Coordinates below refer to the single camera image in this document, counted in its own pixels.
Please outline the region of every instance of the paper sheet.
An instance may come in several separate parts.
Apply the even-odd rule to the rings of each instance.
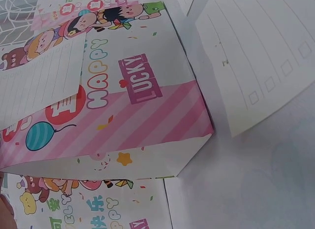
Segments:
[[[183,13],[187,16],[191,8],[193,0],[177,0]]]
[[[0,72],[0,130],[78,93],[85,34]]]
[[[198,20],[233,136],[315,80],[315,0],[209,0]]]

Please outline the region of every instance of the cartoon girl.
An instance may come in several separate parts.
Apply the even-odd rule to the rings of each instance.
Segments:
[[[165,7],[161,1],[104,9],[97,12],[97,20],[100,24],[94,24],[92,26],[101,28],[110,26],[115,20],[136,19],[143,11],[145,11],[147,15],[140,16],[138,18],[139,20],[152,19],[159,17],[161,15],[160,11],[163,9],[165,9]]]
[[[49,190],[61,191],[65,196],[72,195],[72,189],[79,187],[79,181],[77,180],[44,178],[44,183]]]
[[[60,44],[63,38],[60,37],[58,34],[59,29],[60,28],[49,29],[27,41],[24,46],[24,51],[26,52],[26,54],[22,59],[21,63],[25,64],[31,61],[32,59],[38,57],[40,54],[44,53],[49,48]]]
[[[93,12],[78,16],[73,20],[61,24],[59,36],[70,39],[79,34],[89,32],[93,28],[93,24],[96,22],[97,16]]]

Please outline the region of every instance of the notebook page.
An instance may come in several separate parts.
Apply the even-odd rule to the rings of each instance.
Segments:
[[[191,8],[193,0],[177,0],[183,13],[187,16]]]
[[[85,34],[0,72],[0,130],[78,93]]]
[[[235,136],[315,80],[315,0],[209,0],[196,21]]]

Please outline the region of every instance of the cartoon character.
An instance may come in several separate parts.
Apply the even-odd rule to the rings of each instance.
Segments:
[[[100,185],[102,184],[102,181],[88,181],[88,180],[86,180],[86,181],[80,181],[80,184],[84,188],[88,189],[89,191],[95,191],[100,187]]]
[[[65,196],[72,195],[72,189],[79,187],[79,181],[77,180],[44,178],[44,183],[51,191],[61,191]]]
[[[29,62],[38,57],[40,54],[46,52],[49,48],[60,44],[63,38],[59,36],[59,30],[60,27],[56,29],[49,29],[27,41],[24,46],[26,54],[22,59],[22,62]]]
[[[127,19],[136,19],[143,11],[145,11],[147,15],[140,16],[138,18],[139,20],[152,19],[159,17],[161,15],[160,11],[163,9],[165,9],[165,7],[161,1],[104,9],[97,12],[97,20],[100,24],[94,24],[93,26],[107,27],[115,20],[123,22]]]
[[[24,192],[20,196],[20,201],[23,204],[24,212],[26,215],[34,214],[36,212],[36,202],[33,195],[29,192]]]
[[[43,178],[24,176],[21,182],[17,183],[18,189],[25,187],[25,192],[30,194],[39,194],[38,200],[46,202],[49,196],[49,189],[45,186]]]
[[[89,32],[97,22],[96,13],[89,12],[60,25],[59,36],[66,39]]]
[[[23,57],[25,56],[26,52],[24,48],[15,48],[8,53],[2,55],[3,63],[0,64],[0,69],[9,70],[11,68],[15,68],[24,64],[22,62]]]

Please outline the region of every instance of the balloon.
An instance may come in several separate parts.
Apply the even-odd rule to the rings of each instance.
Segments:
[[[26,135],[26,147],[31,151],[40,150],[44,148],[53,138],[54,134],[59,131],[54,129],[53,126],[48,122],[37,122],[31,126],[28,134]]]
[[[78,16],[83,16],[84,14],[87,14],[90,12],[91,12],[90,10],[84,9],[84,10],[79,11]]]

